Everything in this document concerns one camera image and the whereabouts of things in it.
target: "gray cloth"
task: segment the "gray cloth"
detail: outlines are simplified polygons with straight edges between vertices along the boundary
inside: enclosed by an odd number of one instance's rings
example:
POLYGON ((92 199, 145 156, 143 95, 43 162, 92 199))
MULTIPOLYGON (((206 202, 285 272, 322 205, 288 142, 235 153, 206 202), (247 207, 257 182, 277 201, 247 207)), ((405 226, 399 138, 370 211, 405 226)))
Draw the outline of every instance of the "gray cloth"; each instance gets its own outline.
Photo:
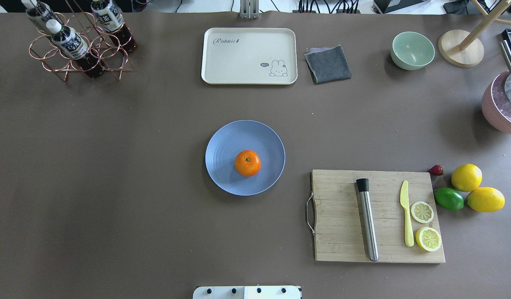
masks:
POLYGON ((341 45, 333 48, 316 49, 305 55, 307 65, 313 72, 315 83, 350 79, 352 72, 341 45))

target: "yellow knife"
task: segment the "yellow knife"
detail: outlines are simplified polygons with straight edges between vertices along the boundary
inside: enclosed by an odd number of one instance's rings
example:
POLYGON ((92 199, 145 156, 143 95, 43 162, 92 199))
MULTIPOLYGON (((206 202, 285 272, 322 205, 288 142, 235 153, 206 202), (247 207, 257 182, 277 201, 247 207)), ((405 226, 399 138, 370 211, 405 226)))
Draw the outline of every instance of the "yellow knife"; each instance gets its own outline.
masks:
POLYGON ((409 210, 409 182, 404 180, 400 191, 400 205, 405 214, 405 244, 412 247, 415 244, 413 237, 413 225, 411 224, 411 212, 409 210))

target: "soda bottle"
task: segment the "soda bottle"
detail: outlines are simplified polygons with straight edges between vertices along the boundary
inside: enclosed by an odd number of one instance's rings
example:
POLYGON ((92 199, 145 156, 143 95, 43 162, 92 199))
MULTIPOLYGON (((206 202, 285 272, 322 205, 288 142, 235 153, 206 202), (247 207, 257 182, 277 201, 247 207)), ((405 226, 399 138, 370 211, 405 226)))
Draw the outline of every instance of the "soda bottle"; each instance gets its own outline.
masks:
POLYGON ((118 11, 117 6, 113 4, 112 0, 93 0, 93 2, 91 2, 91 10, 94 15, 96 15, 101 27, 108 34, 111 34, 110 38, 114 44, 118 43, 113 37, 116 36, 117 39, 119 39, 121 47, 126 52, 130 53, 138 47, 130 30, 124 23, 123 16, 118 11))
POLYGON ((91 55, 89 45, 74 28, 62 25, 56 20, 49 20, 47 29, 52 33, 52 43, 74 60, 90 78, 96 78, 104 73, 104 62, 91 55))
POLYGON ((36 0, 21 0, 21 2, 26 7, 28 19, 30 19, 41 32, 51 34, 49 29, 47 29, 47 22, 49 20, 58 21, 51 8, 45 3, 37 2, 36 0))

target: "mint green bowl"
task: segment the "mint green bowl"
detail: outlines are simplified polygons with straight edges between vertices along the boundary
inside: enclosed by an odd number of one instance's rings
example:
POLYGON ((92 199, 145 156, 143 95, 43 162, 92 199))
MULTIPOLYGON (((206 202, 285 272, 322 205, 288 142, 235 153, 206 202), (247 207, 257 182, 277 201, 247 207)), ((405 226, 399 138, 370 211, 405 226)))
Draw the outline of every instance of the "mint green bowl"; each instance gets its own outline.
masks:
POLYGON ((390 56, 400 68, 413 71, 432 62, 435 58, 435 48, 422 34, 402 32, 394 37, 390 56))

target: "red strawberry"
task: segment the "red strawberry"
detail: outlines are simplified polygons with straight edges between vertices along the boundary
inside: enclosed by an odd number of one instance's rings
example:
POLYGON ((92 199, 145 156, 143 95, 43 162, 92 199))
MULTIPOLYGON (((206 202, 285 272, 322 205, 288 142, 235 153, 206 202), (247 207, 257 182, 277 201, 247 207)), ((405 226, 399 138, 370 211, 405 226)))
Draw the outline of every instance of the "red strawberry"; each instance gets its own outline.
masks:
POLYGON ((441 176, 444 174, 444 168, 441 165, 435 165, 428 172, 434 176, 441 176))

